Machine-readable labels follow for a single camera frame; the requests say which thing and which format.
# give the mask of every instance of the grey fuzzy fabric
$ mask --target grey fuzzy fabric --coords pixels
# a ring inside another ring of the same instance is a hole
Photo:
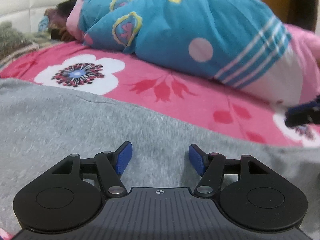
[[[128,140],[133,157],[122,176],[128,190],[132,186],[193,190],[200,177],[186,155],[192,143],[227,158],[250,154],[305,193],[309,208],[301,229],[320,238],[319,149],[240,141],[137,105],[14,79],[0,80],[0,102],[0,227],[9,233],[20,230],[12,201],[27,183],[71,153],[93,157]]]

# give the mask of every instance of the dark hair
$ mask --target dark hair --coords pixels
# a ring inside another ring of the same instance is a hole
[[[58,14],[62,17],[69,17],[71,11],[76,5],[77,0],[68,0],[57,5]]]

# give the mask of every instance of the crosshair marking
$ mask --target crosshair marking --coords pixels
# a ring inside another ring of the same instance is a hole
[[[165,193],[165,191],[163,191],[162,189],[158,189],[157,191],[155,191],[157,194],[161,195],[163,193]]]

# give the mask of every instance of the pillow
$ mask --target pillow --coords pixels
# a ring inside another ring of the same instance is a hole
[[[16,50],[31,45],[32,40],[28,39],[17,29],[12,28],[11,22],[0,23],[0,61]]]
[[[300,104],[309,102],[320,94],[320,37],[294,25],[285,24],[292,36],[291,46],[298,56],[303,83]]]

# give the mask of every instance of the pink floral bedsheet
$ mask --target pink floral bedsheet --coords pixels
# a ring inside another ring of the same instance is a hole
[[[0,76],[134,103],[242,140],[273,146],[320,146],[319,128],[287,128],[284,110],[277,106],[134,55],[98,51],[75,42],[19,58]]]

